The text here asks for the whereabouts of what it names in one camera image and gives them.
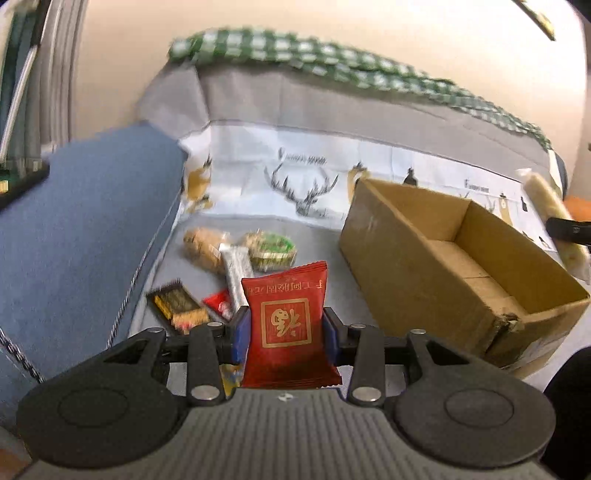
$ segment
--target silver snack bar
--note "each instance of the silver snack bar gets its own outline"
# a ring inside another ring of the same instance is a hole
[[[223,247],[221,249],[223,262],[226,265],[226,279],[228,292],[232,299],[234,313],[243,305],[248,305],[241,280],[254,277],[251,260],[248,257],[247,247]]]

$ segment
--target small red packet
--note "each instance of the small red packet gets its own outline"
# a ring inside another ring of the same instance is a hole
[[[232,299],[228,289],[219,291],[202,300],[202,303],[219,313],[222,318],[232,320]]]
[[[243,387],[316,388],[340,385],[324,353],[322,308],[326,262],[259,278],[243,278],[251,308],[251,343]]]

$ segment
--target open cardboard box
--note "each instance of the open cardboard box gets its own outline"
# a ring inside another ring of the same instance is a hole
[[[340,248],[387,335],[423,328],[518,376],[544,365],[589,304],[502,219],[431,190],[360,181]]]

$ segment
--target green checkered blanket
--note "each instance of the green checkered blanket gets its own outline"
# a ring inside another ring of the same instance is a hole
[[[540,127],[520,120],[451,80],[432,78],[411,65],[316,37],[253,28],[211,29],[175,40],[168,57],[173,62],[190,61],[198,66],[221,61],[284,63],[361,89],[411,93],[505,130],[531,135],[545,150],[551,149],[550,140]]]

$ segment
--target wrapped food item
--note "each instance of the wrapped food item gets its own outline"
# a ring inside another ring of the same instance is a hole
[[[315,388],[341,383],[324,352],[326,278],[326,262],[316,262],[242,280],[251,307],[243,387]]]
[[[230,234],[210,228],[187,230],[183,242],[189,256],[206,270],[224,273],[220,245],[230,244]]]
[[[247,233],[242,245],[248,247],[252,268],[259,272],[286,270],[296,259],[296,246],[286,236],[257,231]]]
[[[540,174],[532,172],[530,168],[522,168],[517,170],[517,175],[520,176],[523,189],[544,224],[552,217],[573,219],[562,200]],[[554,244],[566,270],[589,284],[591,255],[587,247],[557,239],[554,240]]]
[[[202,300],[214,312],[220,314],[225,320],[232,320],[232,299],[228,290],[222,290]]]
[[[209,321],[207,310],[183,287],[180,279],[152,290],[146,296],[158,316],[184,335],[191,328]]]
[[[220,365],[222,374],[223,389],[227,397],[232,394],[232,390],[240,387],[242,377],[244,376],[244,365]]]
[[[248,258],[246,247],[224,247],[222,258],[226,268],[228,292],[232,299],[232,314],[236,313],[243,305],[248,305],[241,280],[254,277],[251,261]]]

